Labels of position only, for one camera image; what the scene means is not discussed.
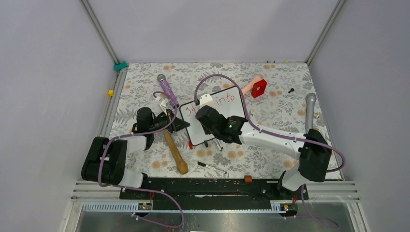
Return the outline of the white whiteboard black frame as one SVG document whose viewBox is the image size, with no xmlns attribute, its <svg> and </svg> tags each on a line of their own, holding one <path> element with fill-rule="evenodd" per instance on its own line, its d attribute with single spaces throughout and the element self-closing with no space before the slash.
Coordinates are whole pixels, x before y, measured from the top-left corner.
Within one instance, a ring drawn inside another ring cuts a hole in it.
<svg viewBox="0 0 410 232">
<path fill-rule="evenodd" d="M 225 118 L 229 116 L 244 117 L 244 109 L 240 98 L 240 90 L 237 87 L 227 88 L 225 90 L 212 93 L 210 96 L 213 99 L 214 108 Z M 186 128 L 188 137 L 193 146 L 200 145 L 205 141 L 214 139 L 211 134 L 205 134 L 201 123 L 195 118 L 200 106 L 194 101 L 189 101 L 180 105 L 179 113 L 181 119 L 190 124 Z"/>
</svg>

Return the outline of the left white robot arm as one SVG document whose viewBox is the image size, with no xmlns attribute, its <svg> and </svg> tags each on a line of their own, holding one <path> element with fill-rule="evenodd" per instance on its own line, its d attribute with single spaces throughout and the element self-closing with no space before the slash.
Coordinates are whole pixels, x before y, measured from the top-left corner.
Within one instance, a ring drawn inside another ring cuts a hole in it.
<svg viewBox="0 0 410 232">
<path fill-rule="evenodd" d="M 144 182 L 144 175 L 126 168 L 126 156 L 130 153 L 150 149 L 154 134 L 167 130 L 178 132 L 190 126 L 190 123 L 178 118 L 170 109 L 155 115 L 149 107 L 137 111 L 136 123 L 132 132 L 110 140 L 107 137 L 95 137 L 81 170 L 83 180 L 131 187 L 132 193 L 139 199 L 149 195 L 150 186 Z"/>
</svg>

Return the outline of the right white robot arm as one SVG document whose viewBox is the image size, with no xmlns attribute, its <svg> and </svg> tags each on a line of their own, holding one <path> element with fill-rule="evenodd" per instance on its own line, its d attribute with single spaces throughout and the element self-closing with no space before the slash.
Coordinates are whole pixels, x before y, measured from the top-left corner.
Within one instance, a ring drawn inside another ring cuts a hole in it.
<svg viewBox="0 0 410 232">
<path fill-rule="evenodd" d="M 332 151 L 317 130 L 292 133 L 257 129 L 240 116 L 225 118 L 216 109 L 204 106 L 195 115 L 205 134 L 228 144 L 255 145 L 286 154 L 299 163 L 284 171 L 277 186 L 281 198 L 291 198 L 307 182 L 321 183 L 326 178 Z"/>
</svg>

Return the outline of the purple glitter microphone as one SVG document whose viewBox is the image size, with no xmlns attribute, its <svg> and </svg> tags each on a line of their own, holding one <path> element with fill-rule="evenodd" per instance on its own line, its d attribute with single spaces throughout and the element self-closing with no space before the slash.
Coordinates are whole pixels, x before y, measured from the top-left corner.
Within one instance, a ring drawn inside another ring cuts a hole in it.
<svg viewBox="0 0 410 232">
<path fill-rule="evenodd" d="M 162 87 L 163 91 L 164 91 L 166 94 L 168 94 L 168 96 L 170 97 L 171 102 L 172 102 L 172 103 L 171 103 L 172 107 L 173 107 L 173 108 L 178 108 L 178 107 L 179 107 L 179 103 L 178 103 L 177 98 L 176 98 L 175 94 L 173 93 L 173 91 L 172 91 L 172 89 L 171 89 L 171 87 L 170 87 L 168 81 L 166 80 L 165 75 L 164 75 L 164 74 L 159 74 L 159 75 L 157 76 L 157 80 L 158 80 L 160 86 Z"/>
</svg>

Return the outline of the green capped marker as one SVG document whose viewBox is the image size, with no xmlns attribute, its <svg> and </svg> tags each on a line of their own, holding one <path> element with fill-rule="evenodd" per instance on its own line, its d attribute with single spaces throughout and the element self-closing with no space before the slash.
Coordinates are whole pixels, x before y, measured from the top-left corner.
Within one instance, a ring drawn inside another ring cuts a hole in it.
<svg viewBox="0 0 410 232">
<path fill-rule="evenodd" d="M 217 145 L 217 147 L 218 147 L 218 150 L 219 151 L 223 151 L 223 147 L 222 147 L 222 145 L 221 145 L 221 143 L 220 143 L 220 141 L 219 141 L 219 139 L 214 139 L 214 142 L 216 143 L 216 145 Z"/>
</svg>

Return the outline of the black capped marker front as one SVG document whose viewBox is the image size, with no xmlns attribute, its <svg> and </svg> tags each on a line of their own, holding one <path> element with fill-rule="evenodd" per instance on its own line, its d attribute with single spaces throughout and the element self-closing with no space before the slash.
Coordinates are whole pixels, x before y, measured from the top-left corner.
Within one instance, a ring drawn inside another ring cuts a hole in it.
<svg viewBox="0 0 410 232">
<path fill-rule="evenodd" d="M 198 164 L 199 166 L 201 166 L 201 167 L 206 167 L 206 168 L 212 169 L 212 170 L 214 170 L 214 171 L 216 171 L 216 172 L 219 172 L 219 173 L 222 173 L 222 174 L 227 174 L 227 172 L 226 172 L 225 170 L 219 169 L 219 168 L 217 168 L 217 167 L 210 166 L 210 165 L 205 164 L 205 163 L 203 163 L 203 162 L 199 162 L 199 161 L 198 161 L 197 164 Z"/>
</svg>

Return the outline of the pink toy microphone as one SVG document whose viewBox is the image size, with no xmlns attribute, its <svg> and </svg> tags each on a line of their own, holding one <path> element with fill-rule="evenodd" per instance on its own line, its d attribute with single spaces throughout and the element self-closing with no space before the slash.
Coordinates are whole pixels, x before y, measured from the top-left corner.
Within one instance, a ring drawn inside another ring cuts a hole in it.
<svg viewBox="0 0 410 232">
<path fill-rule="evenodd" d="M 246 86 L 242 88 L 242 93 L 245 95 L 250 92 L 253 88 L 253 85 L 264 78 L 262 74 L 257 74 Z"/>
</svg>

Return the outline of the red square block with hole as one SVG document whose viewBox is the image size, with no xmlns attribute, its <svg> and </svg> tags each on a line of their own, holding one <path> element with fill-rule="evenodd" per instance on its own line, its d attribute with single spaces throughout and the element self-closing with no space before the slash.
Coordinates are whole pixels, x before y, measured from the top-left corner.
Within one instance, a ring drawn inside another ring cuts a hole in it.
<svg viewBox="0 0 410 232">
<path fill-rule="evenodd" d="M 253 98 L 257 98 L 263 95 L 265 92 L 266 86 L 267 86 L 267 82 L 264 79 L 258 82 L 255 82 L 252 87 L 251 96 Z"/>
</svg>

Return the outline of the small brown wooden cube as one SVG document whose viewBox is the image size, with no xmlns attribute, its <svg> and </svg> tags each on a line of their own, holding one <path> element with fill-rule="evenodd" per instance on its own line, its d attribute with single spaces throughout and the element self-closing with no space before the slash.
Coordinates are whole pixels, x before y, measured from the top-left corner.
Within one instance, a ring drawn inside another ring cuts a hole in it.
<svg viewBox="0 0 410 232">
<path fill-rule="evenodd" d="M 251 175 L 245 175 L 244 176 L 244 182 L 245 183 L 252 183 L 253 182 L 252 176 Z"/>
</svg>

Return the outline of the teal corner clip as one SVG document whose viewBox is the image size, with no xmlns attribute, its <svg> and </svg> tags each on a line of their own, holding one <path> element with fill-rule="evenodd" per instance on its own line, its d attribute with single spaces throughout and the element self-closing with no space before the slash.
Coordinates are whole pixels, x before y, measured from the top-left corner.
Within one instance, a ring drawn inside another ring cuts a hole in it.
<svg viewBox="0 0 410 232">
<path fill-rule="evenodd" d="M 127 68 L 127 67 L 128 67 L 127 62 L 126 62 L 126 61 L 123 61 L 123 62 L 121 62 L 121 63 L 119 63 L 119 64 L 114 65 L 114 70 L 115 70 L 116 72 L 119 72 L 119 71 L 121 71 L 121 70 L 123 70 L 123 69 L 125 69 L 125 68 Z"/>
</svg>

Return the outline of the silver grey microphone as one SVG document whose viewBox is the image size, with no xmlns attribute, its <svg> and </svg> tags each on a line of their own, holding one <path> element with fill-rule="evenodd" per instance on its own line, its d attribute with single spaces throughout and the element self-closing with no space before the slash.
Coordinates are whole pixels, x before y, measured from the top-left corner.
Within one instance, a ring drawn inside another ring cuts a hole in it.
<svg viewBox="0 0 410 232">
<path fill-rule="evenodd" d="M 309 93 L 306 95 L 306 132 L 309 132 L 313 128 L 314 109 L 317 97 L 315 93 Z"/>
</svg>

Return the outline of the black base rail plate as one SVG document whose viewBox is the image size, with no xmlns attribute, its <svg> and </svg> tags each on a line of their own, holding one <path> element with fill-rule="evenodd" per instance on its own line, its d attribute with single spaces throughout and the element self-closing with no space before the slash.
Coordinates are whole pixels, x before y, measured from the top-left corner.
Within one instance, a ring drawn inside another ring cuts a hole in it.
<svg viewBox="0 0 410 232">
<path fill-rule="evenodd" d="M 125 190 L 121 200 L 147 200 L 155 210 L 270 210 L 271 202 L 293 202 L 309 199 L 307 188 L 295 192 L 278 189 L 278 180 L 145 177 L 142 188 L 148 192 Z"/>
</svg>

